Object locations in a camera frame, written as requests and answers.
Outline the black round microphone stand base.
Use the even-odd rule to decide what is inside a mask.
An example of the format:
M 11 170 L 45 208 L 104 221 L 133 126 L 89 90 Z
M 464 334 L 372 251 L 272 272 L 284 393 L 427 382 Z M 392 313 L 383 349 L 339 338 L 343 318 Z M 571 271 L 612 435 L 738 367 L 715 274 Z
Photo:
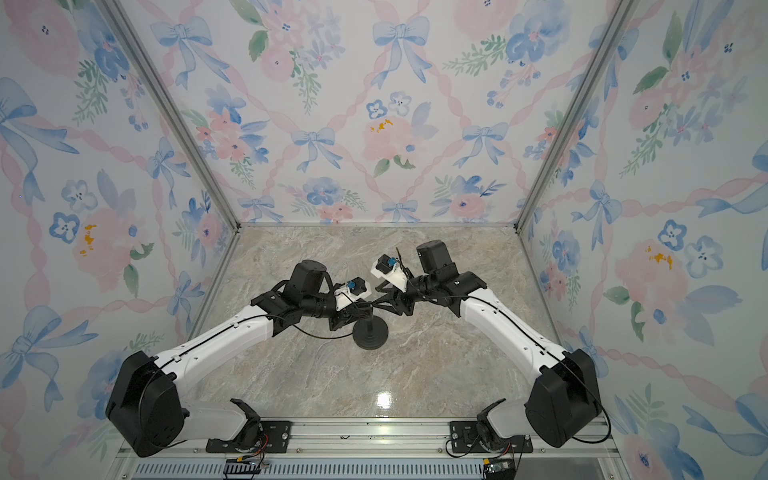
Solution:
M 358 320 L 352 331 L 355 344 L 364 350 L 376 350 L 382 347 L 389 336 L 387 323 L 377 317 Z

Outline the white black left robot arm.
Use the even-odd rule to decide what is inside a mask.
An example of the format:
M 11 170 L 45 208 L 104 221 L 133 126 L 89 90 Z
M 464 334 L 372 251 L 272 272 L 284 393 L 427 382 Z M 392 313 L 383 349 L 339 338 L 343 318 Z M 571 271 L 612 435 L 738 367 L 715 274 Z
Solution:
M 314 260 L 298 263 L 287 280 L 252 299 L 230 319 L 174 348 L 143 351 L 121 364 L 105 407 L 107 419 L 140 458 L 189 440 L 218 440 L 241 452 L 262 448 L 256 410 L 241 399 L 190 401 L 189 391 L 241 352 L 297 326 L 325 318 L 331 331 L 372 315 L 364 279 L 333 283 Z

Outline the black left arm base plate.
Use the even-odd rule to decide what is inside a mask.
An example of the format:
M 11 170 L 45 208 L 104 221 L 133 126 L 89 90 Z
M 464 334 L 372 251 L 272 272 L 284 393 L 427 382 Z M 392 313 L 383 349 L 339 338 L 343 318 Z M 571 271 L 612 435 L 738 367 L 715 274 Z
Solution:
M 293 423 L 289 420 L 263 420 L 245 401 L 231 399 L 230 403 L 244 414 L 245 424 L 231 440 L 209 439 L 207 453 L 286 453 Z

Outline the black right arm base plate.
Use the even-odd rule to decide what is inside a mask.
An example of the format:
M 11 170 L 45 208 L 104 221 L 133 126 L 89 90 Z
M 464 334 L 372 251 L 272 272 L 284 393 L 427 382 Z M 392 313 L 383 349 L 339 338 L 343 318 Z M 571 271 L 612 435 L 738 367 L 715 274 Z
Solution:
M 445 449 L 453 458 L 475 453 L 532 453 L 532 435 L 524 404 L 501 399 L 485 407 L 473 420 L 450 421 Z

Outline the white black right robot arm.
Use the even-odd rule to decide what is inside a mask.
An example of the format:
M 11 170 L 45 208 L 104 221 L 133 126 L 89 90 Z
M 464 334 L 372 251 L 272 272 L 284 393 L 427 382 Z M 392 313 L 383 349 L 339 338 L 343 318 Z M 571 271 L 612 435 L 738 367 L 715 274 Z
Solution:
M 560 448 L 604 412 L 597 368 L 582 349 L 568 351 L 547 339 L 506 307 L 487 283 L 460 272 L 441 240 L 417 248 L 423 273 L 414 275 L 400 257 L 381 255 L 372 265 L 380 280 L 377 307 L 410 316 L 418 302 L 449 309 L 486 335 L 524 374 L 526 401 L 498 400 L 476 416 L 485 447 L 504 448 L 516 436 L 534 435 Z

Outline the black microphone stand pole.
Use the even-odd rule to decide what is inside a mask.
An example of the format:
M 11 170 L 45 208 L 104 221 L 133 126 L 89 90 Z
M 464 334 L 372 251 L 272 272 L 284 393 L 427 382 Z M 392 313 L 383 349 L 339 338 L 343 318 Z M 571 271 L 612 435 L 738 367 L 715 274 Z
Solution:
M 365 320 L 365 329 L 369 333 L 373 333 L 376 328 L 376 316 L 374 315 L 374 307 L 371 304 L 367 305 L 368 317 Z

